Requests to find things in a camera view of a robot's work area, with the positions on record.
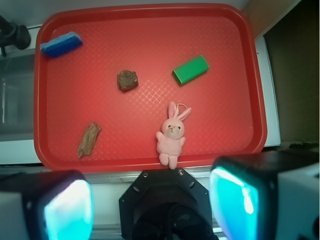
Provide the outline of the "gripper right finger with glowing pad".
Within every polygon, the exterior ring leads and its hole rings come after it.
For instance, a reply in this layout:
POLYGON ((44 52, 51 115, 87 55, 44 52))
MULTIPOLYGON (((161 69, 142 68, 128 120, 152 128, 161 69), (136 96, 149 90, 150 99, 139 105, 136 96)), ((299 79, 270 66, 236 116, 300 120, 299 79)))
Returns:
POLYGON ((209 176, 213 216, 229 240, 317 240, 319 176, 313 151, 218 157, 209 176))

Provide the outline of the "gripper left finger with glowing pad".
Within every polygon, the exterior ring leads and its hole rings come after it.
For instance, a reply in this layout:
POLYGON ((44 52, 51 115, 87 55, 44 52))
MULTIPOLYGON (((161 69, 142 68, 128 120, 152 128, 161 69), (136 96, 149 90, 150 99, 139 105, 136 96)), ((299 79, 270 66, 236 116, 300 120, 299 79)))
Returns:
POLYGON ((77 170, 0 176, 2 240, 88 240, 92 187, 77 170))

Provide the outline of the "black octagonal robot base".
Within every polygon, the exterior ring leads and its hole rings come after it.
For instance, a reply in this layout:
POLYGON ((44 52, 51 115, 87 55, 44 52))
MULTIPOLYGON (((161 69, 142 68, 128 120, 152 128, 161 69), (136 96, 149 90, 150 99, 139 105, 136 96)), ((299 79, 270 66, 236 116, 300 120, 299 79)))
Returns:
POLYGON ((145 170, 119 198, 125 240, 216 240, 209 191, 184 169, 145 170))

